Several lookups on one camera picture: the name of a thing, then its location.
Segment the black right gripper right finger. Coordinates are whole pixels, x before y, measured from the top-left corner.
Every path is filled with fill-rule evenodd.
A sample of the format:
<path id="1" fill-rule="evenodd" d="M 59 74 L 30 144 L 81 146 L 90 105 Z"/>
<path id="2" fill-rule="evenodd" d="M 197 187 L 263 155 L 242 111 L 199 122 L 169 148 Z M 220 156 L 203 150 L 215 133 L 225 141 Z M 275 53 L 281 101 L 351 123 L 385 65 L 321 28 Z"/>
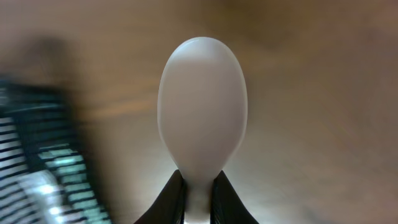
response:
<path id="1" fill-rule="evenodd" d="M 259 224 L 249 213 L 222 170 L 211 190 L 211 224 Z"/>

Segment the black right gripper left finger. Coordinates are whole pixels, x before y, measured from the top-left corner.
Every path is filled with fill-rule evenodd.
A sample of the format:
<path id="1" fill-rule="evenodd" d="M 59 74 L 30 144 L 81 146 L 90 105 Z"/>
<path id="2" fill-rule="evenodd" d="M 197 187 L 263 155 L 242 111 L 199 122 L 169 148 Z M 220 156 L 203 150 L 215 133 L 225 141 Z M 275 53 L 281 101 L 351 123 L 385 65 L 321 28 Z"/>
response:
<path id="1" fill-rule="evenodd" d="M 179 170 L 170 179 L 150 206 L 134 224 L 183 224 L 187 185 Z"/>

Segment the white plastic spoon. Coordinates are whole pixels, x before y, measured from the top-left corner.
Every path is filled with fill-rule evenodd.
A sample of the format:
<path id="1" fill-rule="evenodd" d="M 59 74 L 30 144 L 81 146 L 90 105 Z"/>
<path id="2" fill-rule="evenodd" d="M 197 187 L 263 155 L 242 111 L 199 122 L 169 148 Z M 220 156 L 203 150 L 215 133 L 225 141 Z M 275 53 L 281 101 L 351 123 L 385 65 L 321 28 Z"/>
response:
<path id="1" fill-rule="evenodd" d="M 179 45 L 162 73 L 157 122 L 187 184 L 184 223 L 210 222 L 213 181 L 239 149 L 247 120 L 246 82 L 231 49 L 210 37 Z"/>

